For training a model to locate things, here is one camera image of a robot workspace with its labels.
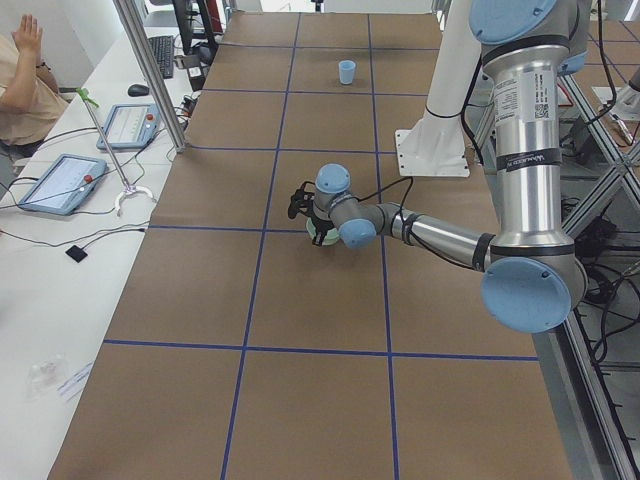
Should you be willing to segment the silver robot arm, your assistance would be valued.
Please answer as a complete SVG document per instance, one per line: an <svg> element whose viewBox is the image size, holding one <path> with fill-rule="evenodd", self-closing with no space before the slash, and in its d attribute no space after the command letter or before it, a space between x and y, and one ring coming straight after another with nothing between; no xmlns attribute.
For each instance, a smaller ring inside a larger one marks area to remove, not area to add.
<svg viewBox="0 0 640 480"><path fill-rule="evenodd" d="M562 153L557 79L586 58L587 1L455 1L451 4L423 117L396 134L404 176L466 174L450 143L478 73L493 83L500 230L477 233L400 203L369 205L351 193L339 164L323 166L312 191L297 190L315 244L335 232L349 248L379 235L422 247L483 275L486 309L509 328L538 333L563 323L582 299L586 273L561 225Z"/></svg>

